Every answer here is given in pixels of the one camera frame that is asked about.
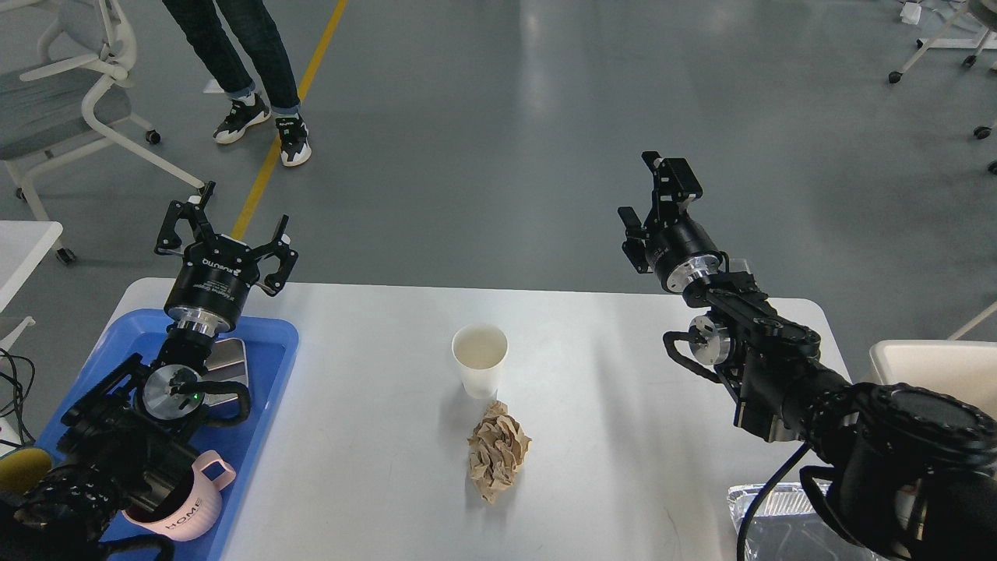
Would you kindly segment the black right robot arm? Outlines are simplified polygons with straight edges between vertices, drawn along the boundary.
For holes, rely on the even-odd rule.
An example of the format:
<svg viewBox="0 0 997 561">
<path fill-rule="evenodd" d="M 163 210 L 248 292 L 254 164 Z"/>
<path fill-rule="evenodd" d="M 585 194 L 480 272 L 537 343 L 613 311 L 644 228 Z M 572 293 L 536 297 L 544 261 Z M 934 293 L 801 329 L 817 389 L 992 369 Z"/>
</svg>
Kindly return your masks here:
<svg viewBox="0 0 997 561">
<path fill-rule="evenodd" d="M 801 447 L 759 491 L 738 529 L 809 451 L 800 469 L 816 514 L 840 538 L 891 560 L 982 560 L 995 555 L 995 419 L 951 395 L 906 383 L 849 383 L 820 362 L 820 336 L 768 302 L 733 270 L 688 212 L 703 191 L 683 157 L 645 150 L 652 203 L 645 219 L 621 206 L 621 245 L 638 273 L 702 309 L 668 331 L 669 358 L 726 388 L 734 426 Z"/>
</svg>

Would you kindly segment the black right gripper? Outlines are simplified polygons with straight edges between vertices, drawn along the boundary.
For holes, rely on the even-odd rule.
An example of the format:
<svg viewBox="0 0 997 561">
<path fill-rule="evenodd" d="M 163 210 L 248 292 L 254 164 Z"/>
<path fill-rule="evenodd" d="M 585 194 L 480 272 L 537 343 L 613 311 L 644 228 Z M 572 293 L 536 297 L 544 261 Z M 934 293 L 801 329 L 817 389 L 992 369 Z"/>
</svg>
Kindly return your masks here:
<svg viewBox="0 0 997 561">
<path fill-rule="evenodd" d="M 701 224 L 688 219 L 688 207 L 703 195 L 689 161 L 657 150 L 641 157 L 653 177 L 652 207 L 645 227 L 633 207 L 617 209 L 625 228 L 621 249 L 637 273 L 652 271 L 664 291 L 681 294 L 692 281 L 719 273 L 724 258 Z"/>
</svg>

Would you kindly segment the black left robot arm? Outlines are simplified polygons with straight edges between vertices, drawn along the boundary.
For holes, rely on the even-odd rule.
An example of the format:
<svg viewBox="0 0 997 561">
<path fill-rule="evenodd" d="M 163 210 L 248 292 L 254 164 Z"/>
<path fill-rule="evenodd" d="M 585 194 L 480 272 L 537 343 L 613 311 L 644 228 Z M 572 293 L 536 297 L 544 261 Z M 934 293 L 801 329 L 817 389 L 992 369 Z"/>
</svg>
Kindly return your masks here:
<svg viewBox="0 0 997 561">
<path fill-rule="evenodd" d="M 204 213 L 213 189 L 165 212 L 154 252 L 179 255 L 182 265 L 157 355 L 129 355 L 68 408 L 60 462 L 2 472 L 4 560 L 107 560 L 143 549 L 171 560 L 178 541 L 217 521 L 234 469 L 190 441 L 249 420 L 252 391 L 211 380 L 206 363 L 238 326 L 252 288 L 279 294 L 298 253 L 288 216 L 260 246 L 214 231 Z"/>
</svg>

